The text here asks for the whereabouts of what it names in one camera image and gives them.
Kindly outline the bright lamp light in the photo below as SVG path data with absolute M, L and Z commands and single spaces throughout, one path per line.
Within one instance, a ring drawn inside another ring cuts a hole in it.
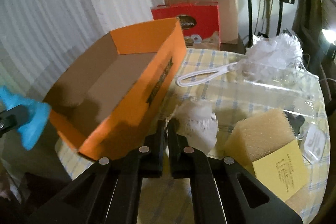
M 324 39 L 332 45 L 336 44 L 336 31 L 322 29 Z

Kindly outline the white feather duster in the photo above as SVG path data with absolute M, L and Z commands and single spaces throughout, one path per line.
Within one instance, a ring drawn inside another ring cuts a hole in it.
M 195 71 L 176 80 L 179 87 L 196 86 L 235 71 L 254 81 L 271 79 L 276 69 L 303 71 L 303 50 L 297 36 L 281 33 L 273 38 L 252 36 L 253 46 L 245 57 L 221 67 Z

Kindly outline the orange cardboard box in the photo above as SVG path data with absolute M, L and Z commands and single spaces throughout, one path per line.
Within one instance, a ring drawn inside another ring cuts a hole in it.
M 90 159 L 135 149 L 186 54 L 177 18 L 113 30 L 93 43 L 45 96 L 62 141 Z

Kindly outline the yellow plaid tablecloth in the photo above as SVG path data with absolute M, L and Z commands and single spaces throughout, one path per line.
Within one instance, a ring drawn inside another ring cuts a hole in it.
M 301 83 L 302 86 L 313 87 L 315 100 L 312 103 L 284 97 L 276 99 L 274 96 L 267 96 L 264 91 L 253 95 L 250 91 L 244 92 L 236 81 L 235 74 L 228 73 L 207 84 L 190 88 L 180 88 L 172 83 L 150 125 L 149 132 L 153 133 L 157 121 L 172 114 L 182 101 L 198 97 L 212 102 L 219 121 L 218 141 L 210 151 L 210 156 L 217 159 L 223 156 L 224 143 L 238 121 L 276 106 L 307 112 L 309 115 L 305 118 L 303 129 L 306 130 L 314 124 L 325 136 L 329 136 L 322 91 L 316 80 L 304 77 Z M 298 211 L 304 223 L 311 223 L 317 216 L 325 196 L 330 166 L 330 141 L 326 141 L 323 157 L 318 163 L 310 164 L 307 160 L 303 162 L 308 171 L 308 183 L 299 191 L 297 198 L 289 200 L 289 204 Z M 187 180 L 173 181 L 169 176 L 159 180 L 146 178 L 141 194 L 139 212 L 143 213 L 143 216 L 138 223 L 193 223 L 191 190 Z

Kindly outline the brown cardboard box background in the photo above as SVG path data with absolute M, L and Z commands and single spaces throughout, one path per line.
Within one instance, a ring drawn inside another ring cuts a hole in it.
M 219 5 L 219 22 L 221 42 L 237 44 L 239 40 L 238 0 L 165 0 L 165 4 L 181 2 L 217 2 Z

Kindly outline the clear plastic package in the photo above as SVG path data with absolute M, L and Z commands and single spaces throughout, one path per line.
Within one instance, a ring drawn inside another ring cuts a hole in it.
M 206 82 L 202 97 L 213 103 L 219 122 L 217 143 L 209 152 L 211 157 L 225 154 L 224 143 L 238 121 L 270 109 L 304 117 L 301 133 L 316 124 L 325 136 L 329 136 L 318 77 L 303 71 L 276 69 L 271 79 L 261 81 L 229 72 Z

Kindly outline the white shuttlecock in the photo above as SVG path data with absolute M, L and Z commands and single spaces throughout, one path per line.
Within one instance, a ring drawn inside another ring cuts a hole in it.
M 185 136 L 188 144 L 207 155 L 217 143 L 218 120 L 207 100 L 187 100 L 174 110 L 178 121 L 177 134 Z

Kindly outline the teal silicone funnel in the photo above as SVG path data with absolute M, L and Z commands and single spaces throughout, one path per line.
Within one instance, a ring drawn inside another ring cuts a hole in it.
M 48 122 L 50 105 L 12 93 L 5 86 L 1 86 L 1 102 L 5 107 L 1 112 L 1 135 L 15 130 L 21 136 L 22 146 L 31 150 Z

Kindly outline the yellow sponge block with label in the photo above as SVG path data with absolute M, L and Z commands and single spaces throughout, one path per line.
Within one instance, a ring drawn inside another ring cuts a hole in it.
M 271 109 L 239 121 L 224 152 L 282 201 L 303 203 L 309 198 L 307 167 L 282 110 Z

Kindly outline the red collection gift box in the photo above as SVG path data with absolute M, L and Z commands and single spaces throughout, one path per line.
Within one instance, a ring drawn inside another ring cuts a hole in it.
M 188 48 L 219 50 L 221 25 L 216 2 L 180 2 L 151 9 L 154 19 L 177 18 Z

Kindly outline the brown cushion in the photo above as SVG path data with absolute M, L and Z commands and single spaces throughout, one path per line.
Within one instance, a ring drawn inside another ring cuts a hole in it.
M 311 64 L 335 58 L 335 45 L 324 39 L 322 29 L 335 30 L 335 0 L 298 0 L 293 30 Z

